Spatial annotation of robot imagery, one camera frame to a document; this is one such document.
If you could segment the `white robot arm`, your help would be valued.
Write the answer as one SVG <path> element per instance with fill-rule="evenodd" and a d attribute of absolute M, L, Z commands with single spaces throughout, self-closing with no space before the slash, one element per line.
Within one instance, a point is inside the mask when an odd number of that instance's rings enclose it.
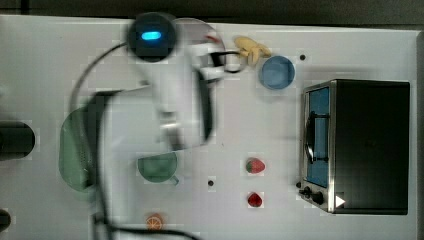
<path fill-rule="evenodd" d="M 126 40 L 153 88 L 171 148 L 205 144 L 214 120 L 209 85 L 225 75 L 225 47 L 215 28 L 195 18 L 150 12 L 136 17 Z"/>

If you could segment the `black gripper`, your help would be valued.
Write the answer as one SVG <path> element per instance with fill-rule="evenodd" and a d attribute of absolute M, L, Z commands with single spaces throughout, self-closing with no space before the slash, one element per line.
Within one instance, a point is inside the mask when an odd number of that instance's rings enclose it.
<path fill-rule="evenodd" d="M 224 77 L 224 60 L 220 56 L 222 44 L 201 43 L 191 46 L 192 77 L 195 80 L 212 81 Z"/>

